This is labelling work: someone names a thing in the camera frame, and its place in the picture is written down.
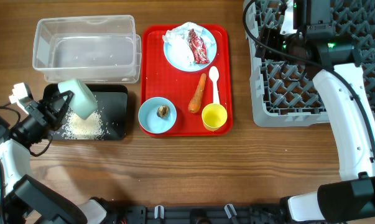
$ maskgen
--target carrot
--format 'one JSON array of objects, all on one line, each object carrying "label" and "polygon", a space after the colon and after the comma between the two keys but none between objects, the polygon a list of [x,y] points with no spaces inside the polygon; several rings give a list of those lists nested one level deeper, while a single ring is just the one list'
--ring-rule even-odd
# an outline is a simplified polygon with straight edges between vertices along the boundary
[{"label": "carrot", "polygon": [[206,74],[202,73],[200,82],[198,82],[197,89],[195,90],[194,97],[188,104],[188,110],[191,113],[197,113],[200,110],[201,100],[204,94],[205,80],[206,80]]}]

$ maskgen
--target clear plastic container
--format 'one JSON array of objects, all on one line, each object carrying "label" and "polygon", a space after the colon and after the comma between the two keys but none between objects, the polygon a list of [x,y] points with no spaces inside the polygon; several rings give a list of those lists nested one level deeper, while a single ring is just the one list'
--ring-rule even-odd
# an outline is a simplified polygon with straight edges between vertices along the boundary
[{"label": "clear plastic container", "polygon": [[132,16],[42,19],[35,33],[32,66],[50,83],[135,83],[141,65],[141,38]]}]

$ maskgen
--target red tray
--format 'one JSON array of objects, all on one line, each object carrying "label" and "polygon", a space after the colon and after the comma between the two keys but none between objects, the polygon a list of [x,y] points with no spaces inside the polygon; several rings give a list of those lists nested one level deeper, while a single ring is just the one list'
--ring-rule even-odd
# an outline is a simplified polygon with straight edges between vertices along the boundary
[{"label": "red tray", "polygon": [[[226,134],[233,126],[233,108],[231,104],[231,84],[229,66],[229,42],[227,32],[218,25],[203,25],[215,37],[218,50],[211,64],[198,72],[183,72],[174,68],[164,55],[164,41],[162,36],[167,30],[177,26],[152,26],[143,34],[143,57],[141,75],[141,105],[148,99],[161,96],[170,100],[176,107],[177,119],[175,125],[166,133],[146,134],[155,137],[168,136],[219,136]],[[226,108],[228,119],[217,131],[204,128],[201,119],[202,109],[213,102],[212,81],[209,71],[212,66],[219,70],[218,89],[220,103]],[[188,104],[193,98],[198,81],[202,73],[207,74],[203,101],[200,111],[192,114],[188,111]]]}]

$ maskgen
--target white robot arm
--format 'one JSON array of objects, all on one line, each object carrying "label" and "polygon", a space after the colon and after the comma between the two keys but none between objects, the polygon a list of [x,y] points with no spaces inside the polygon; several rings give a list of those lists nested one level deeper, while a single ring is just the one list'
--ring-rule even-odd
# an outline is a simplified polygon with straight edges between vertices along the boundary
[{"label": "white robot arm", "polygon": [[[375,137],[375,120],[369,107],[363,82],[363,69],[354,64],[336,65],[339,73],[360,96]],[[368,131],[357,103],[339,79],[327,71],[320,71],[313,79],[314,85],[330,118],[338,148],[342,181],[356,180],[360,173],[375,177],[374,157]],[[291,218],[296,222],[324,220],[318,204],[317,192],[291,197],[288,200]]]},{"label": "white robot arm", "polygon": [[[9,99],[11,103],[16,103],[26,112],[28,117],[17,122],[10,130],[7,130],[8,124],[0,118],[0,167],[3,167],[3,171],[0,170],[0,203],[3,203],[2,200],[9,194],[10,198],[14,198],[13,195],[16,195],[23,198],[25,202],[33,198],[29,206],[35,207],[34,209],[37,210],[39,209],[37,202],[50,203],[52,202],[50,198],[54,198],[53,203],[57,203],[57,205],[70,203],[56,193],[50,192],[32,178],[30,158],[31,155],[39,156],[40,154],[30,152],[29,148],[32,144],[41,142],[42,138],[47,137],[48,130],[55,131],[62,125],[62,119],[68,107],[79,117],[86,119],[97,109],[97,102],[88,87],[79,80],[59,83],[58,89],[58,96],[36,102],[26,84],[14,85],[13,95]],[[54,108],[52,103],[58,101],[63,102],[62,106]],[[96,200],[89,200],[78,208],[80,211],[76,211],[74,215],[78,216],[78,212],[83,213],[85,217],[80,220],[85,219],[89,224],[100,223],[106,216],[106,210]],[[11,212],[8,212],[7,216],[12,220],[9,223],[18,222],[18,220],[12,219]],[[67,222],[67,220],[73,220],[73,218],[64,217],[63,221]]]}]

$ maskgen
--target dish rack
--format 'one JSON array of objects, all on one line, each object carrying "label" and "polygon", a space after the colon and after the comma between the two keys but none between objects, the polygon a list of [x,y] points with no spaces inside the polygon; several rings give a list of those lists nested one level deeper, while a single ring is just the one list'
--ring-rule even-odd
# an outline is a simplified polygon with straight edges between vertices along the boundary
[{"label": "dish rack", "polygon": [[[245,0],[243,8],[250,2]],[[257,0],[248,10],[247,25],[259,37],[263,26],[280,29],[280,0]],[[364,85],[375,118],[375,0],[331,1],[332,23],[338,35],[357,40],[363,60]],[[326,109],[303,67],[255,57],[255,44],[246,34],[251,53],[251,97],[254,121],[262,127],[310,126],[329,122]]]}]

